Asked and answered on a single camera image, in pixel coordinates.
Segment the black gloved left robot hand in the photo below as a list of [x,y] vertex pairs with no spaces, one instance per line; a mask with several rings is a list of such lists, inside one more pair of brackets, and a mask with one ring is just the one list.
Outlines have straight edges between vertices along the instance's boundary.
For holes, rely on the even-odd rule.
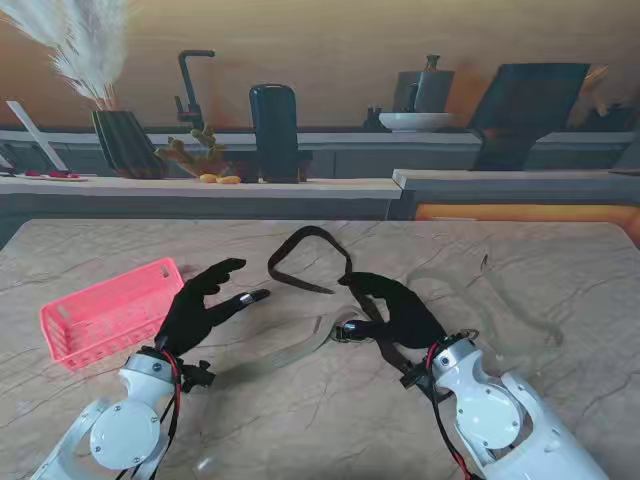
[[238,294],[207,307],[205,297],[220,292],[234,271],[246,265],[244,259],[228,258],[188,280],[175,295],[168,314],[154,338],[159,351],[180,357],[199,345],[212,331],[249,305],[270,296],[267,289]]

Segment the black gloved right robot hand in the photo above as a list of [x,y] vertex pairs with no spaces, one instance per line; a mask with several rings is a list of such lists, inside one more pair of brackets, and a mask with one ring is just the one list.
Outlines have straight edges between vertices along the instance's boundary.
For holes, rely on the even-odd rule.
[[400,282],[368,272],[347,273],[338,280],[361,303],[369,296],[385,301],[389,320],[353,320],[354,339],[372,338],[399,343],[410,349],[430,347],[446,336],[445,329],[419,296]]

